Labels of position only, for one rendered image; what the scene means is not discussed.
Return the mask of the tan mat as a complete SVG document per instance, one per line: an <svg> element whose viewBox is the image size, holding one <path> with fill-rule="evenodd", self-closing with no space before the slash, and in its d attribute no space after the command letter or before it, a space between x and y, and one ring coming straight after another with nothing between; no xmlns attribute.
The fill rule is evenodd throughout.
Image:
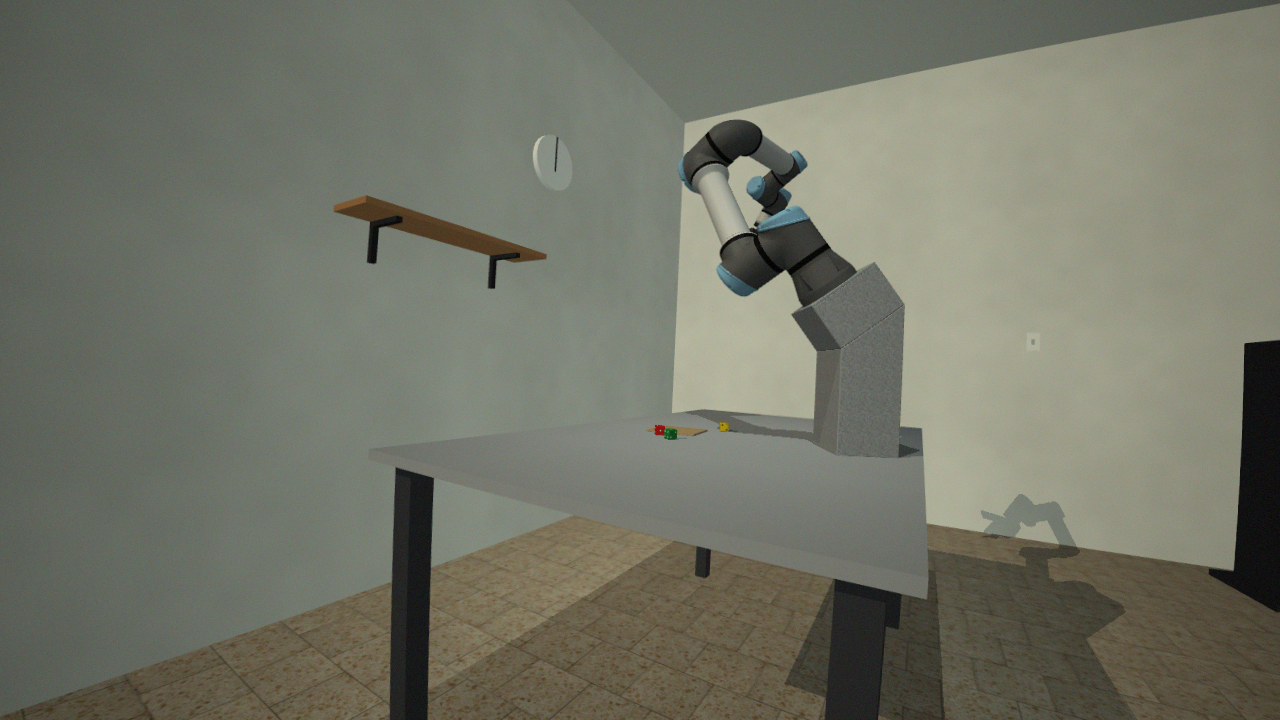
<svg viewBox="0 0 1280 720"><path fill-rule="evenodd" d="M677 429L677 434L678 436L698 436L698 434L700 434L703 432L707 432L707 429L696 429L696 428L686 428L686 427L666 427L666 428ZM655 428L646 429L646 430L655 432Z"/></svg>

